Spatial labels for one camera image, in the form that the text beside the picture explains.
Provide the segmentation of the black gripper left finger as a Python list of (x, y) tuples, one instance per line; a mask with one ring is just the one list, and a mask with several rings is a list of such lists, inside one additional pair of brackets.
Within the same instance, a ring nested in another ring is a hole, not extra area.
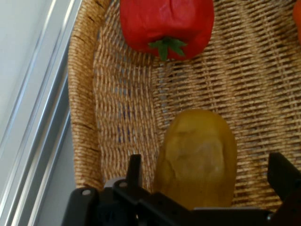
[(127, 188), (133, 193), (138, 193), (143, 196), (150, 194), (143, 188), (142, 157), (140, 154), (133, 154), (130, 156), (126, 183)]

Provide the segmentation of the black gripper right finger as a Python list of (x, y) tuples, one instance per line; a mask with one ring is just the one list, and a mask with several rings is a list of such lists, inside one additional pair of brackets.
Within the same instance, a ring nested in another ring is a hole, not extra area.
[(271, 153), (267, 180), (281, 201), (301, 203), (301, 172), (281, 153)]

